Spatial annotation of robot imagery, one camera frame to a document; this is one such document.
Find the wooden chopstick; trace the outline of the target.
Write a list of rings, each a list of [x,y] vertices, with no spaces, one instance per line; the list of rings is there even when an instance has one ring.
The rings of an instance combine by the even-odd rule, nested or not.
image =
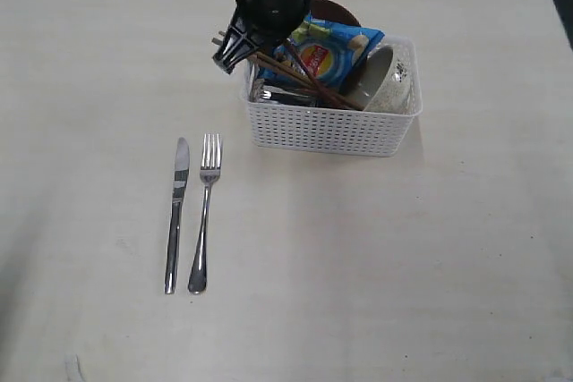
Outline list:
[[[347,108],[353,109],[355,111],[362,111],[363,110],[363,108],[360,105],[358,105],[356,102],[349,100],[349,99],[341,96],[340,94],[338,94],[335,90],[326,87],[315,76],[313,76],[311,70],[306,66],[303,59],[299,55],[298,51],[296,50],[296,48],[292,45],[292,43],[288,39],[286,39],[284,41],[283,45],[285,46],[285,48],[289,52],[289,54],[296,60],[296,62],[299,64],[299,66],[304,70],[304,73],[306,74],[306,76],[308,77],[310,82],[313,84],[313,86],[333,106],[335,106],[336,108],[341,108],[341,109],[347,109]]]
[[[306,87],[307,89],[314,89],[321,96],[321,94],[313,86],[313,84],[310,82],[310,80],[308,79],[307,76],[302,75],[301,73],[297,72],[296,70],[294,70],[290,67],[287,67],[286,65],[274,60],[270,56],[265,55],[262,52],[256,52],[255,54],[250,55],[248,57],[248,59],[257,65],[262,66],[263,68],[270,69],[271,71],[273,71],[273,72],[275,72],[275,73],[277,73],[283,77],[289,78],[292,81],[297,82],[298,84],[300,84],[303,87]]]

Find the blue chips bag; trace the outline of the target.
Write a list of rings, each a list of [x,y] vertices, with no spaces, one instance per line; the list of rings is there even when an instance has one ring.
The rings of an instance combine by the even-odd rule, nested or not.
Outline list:
[[[307,14],[289,41],[312,75],[339,89],[348,74],[382,41],[381,30],[350,26]]]

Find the white perforated plastic basket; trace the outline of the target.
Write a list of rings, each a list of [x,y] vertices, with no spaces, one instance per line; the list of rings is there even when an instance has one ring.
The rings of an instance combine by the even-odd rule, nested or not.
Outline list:
[[[323,107],[264,104],[252,101],[258,67],[241,69],[240,97],[246,104],[252,140],[260,147],[342,155],[391,157],[423,111],[414,42],[387,35],[378,48],[392,47],[404,59],[412,79],[403,114],[371,113]]]

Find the silver table knife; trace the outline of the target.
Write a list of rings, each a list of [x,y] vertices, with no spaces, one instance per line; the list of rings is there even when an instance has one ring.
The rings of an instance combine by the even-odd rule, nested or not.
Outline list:
[[[177,141],[174,163],[174,180],[171,201],[171,217],[167,240],[167,261],[164,279],[164,294],[173,294],[176,288],[180,224],[190,167],[190,151],[187,140]]]

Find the silver metal fork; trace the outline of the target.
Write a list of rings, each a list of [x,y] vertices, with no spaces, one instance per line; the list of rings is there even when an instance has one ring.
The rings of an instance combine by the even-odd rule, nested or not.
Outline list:
[[[210,215],[211,191],[221,175],[222,141],[218,133],[204,135],[201,155],[200,179],[203,185],[201,222],[187,289],[201,294],[207,289],[207,234]]]

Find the brown wooden plate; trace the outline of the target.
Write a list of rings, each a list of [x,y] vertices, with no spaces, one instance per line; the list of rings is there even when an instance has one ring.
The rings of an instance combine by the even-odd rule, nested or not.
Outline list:
[[[315,19],[360,27],[360,22],[344,6],[330,0],[312,0],[311,15]]]

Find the white speckled ceramic bowl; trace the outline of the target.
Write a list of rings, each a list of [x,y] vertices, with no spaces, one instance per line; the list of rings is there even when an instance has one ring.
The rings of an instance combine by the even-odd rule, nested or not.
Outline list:
[[[404,57],[396,48],[383,46],[368,56],[361,80],[347,97],[365,112],[401,115],[411,83]]]

